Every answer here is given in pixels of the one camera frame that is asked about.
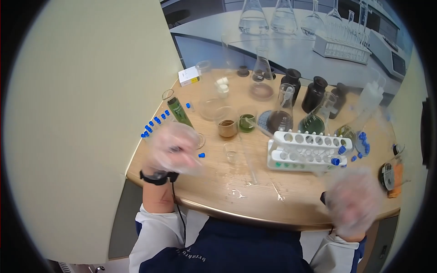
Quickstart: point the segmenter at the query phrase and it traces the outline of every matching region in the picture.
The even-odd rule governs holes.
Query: green liquid
[[[176,97],[172,97],[171,99],[169,99],[167,101],[167,105],[178,122],[184,123],[194,128],[193,125],[191,124],[191,121],[188,119],[187,114],[182,108],[182,105],[180,104],[179,100]]]
[[[257,119],[251,114],[244,114],[240,116],[240,120],[239,120],[240,131],[244,133],[250,133],[255,129],[255,127],[252,124],[250,124],[248,121],[246,121],[246,118],[253,123],[256,123]]]
[[[308,131],[309,134],[316,132],[316,135],[325,132],[325,123],[321,118],[315,115],[304,117],[300,122],[298,129],[304,133]]]

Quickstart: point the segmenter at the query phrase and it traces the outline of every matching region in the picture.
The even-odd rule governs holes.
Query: black cable
[[[174,194],[174,183],[171,184],[171,188],[172,188],[172,190],[173,190],[173,200],[174,200],[174,203],[176,204],[177,211],[179,212],[180,219],[182,220],[182,224],[184,225],[184,247],[185,247],[185,238],[186,238],[186,233],[185,233],[185,222],[184,222],[184,219],[182,218],[182,213],[180,212],[179,205],[178,205],[177,202],[176,202],[176,195]]]

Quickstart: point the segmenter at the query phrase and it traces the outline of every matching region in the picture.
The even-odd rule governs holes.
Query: black watch strap
[[[167,178],[170,178],[170,182],[175,182],[177,177],[179,176],[178,173],[169,172],[167,175],[162,176],[163,172],[155,172],[153,174],[153,178],[149,176],[145,176],[142,171],[139,172],[140,179],[143,179],[147,183],[155,184],[157,186],[164,185],[167,183]]]

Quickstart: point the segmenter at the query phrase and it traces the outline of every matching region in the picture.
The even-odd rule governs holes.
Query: white test tube rack
[[[270,139],[267,144],[267,167],[277,171],[289,172],[327,172],[335,168],[347,164],[346,156],[338,155],[338,149],[341,145],[350,151],[352,141],[349,138],[342,138],[337,136],[325,136],[314,134],[303,134],[276,131],[274,134],[274,141]],[[297,154],[305,154],[307,151],[312,154],[317,153],[324,156],[335,156],[340,159],[339,165],[333,165],[316,159],[308,160],[305,156],[297,156],[294,160],[290,159],[290,154],[287,154],[285,159],[281,158],[283,151]]]

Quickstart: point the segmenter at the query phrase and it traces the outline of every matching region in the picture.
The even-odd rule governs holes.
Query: test tube rack
[[[270,139],[267,144],[267,167],[277,171],[327,172],[347,164],[346,156],[338,155],[338,149],[341,145],[346,148],[346,151],[353,149],[352,141],[349,138],[337,137],[336,135],[325,136],[315,133],[276,131],[273,137],[274,139]],[[285,159],[281,158],[283,151],[289,152]],[[290,158],[290,154],[302,155],[306,152],[322,156],[335,156],[340,159],[340,163],[335,166],[323,160],[319,162],[315,158],[307,159],[305,156],[297,156],[294,160]]]
[[[316,41],[312,50],[322,57],[346,60],[367,65],[369,61],[370,50],[357,44],[348,44],[346,42],[322,37],[316,35]]]

